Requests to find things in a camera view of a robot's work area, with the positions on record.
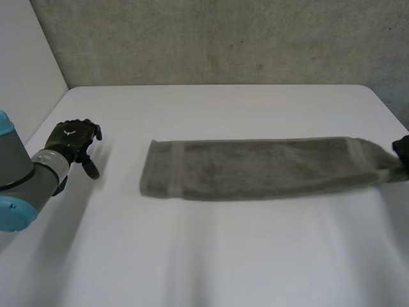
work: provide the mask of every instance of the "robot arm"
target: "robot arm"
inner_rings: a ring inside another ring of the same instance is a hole
[[[99,172],[87,149],[102,139],[99,125],[72,120],[56,125],[44,149],[30,157],[13,123],[0,111],[0,230],[27,228],[51,196],[60,193],[71,163],[81,163],[92,179]]]

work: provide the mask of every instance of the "white wall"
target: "white wall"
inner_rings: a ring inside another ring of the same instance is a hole
[[[67,86],[28,0],[0,0],[0,109],[24,144]]]

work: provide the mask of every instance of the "gray towel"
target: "gray towel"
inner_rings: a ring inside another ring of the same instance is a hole
[[[152,141],[142,195],[262,200],[408,180],[400,160],[363,139]]]

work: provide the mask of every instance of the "blue joint cap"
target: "blue joint cap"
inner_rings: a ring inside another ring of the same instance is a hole
[[[10,133],[13,130],[14,125],[7,116],[6,112],[0,111],[0,136]]]
[[[19,232],[26,229],[37,215],[37,210],[25,200],[0,195],[0,231]]]

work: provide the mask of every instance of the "table surface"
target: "table surface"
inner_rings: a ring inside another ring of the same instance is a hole
[[[368,88],[75,88],[28,152],[74,118],[101,125],[102,177],[75,165],[27,230],[0,234],[0,306],[409,306],[406,183],[268,201],[139,194],[152,139],[351,136],[390,150],[407,130]]]

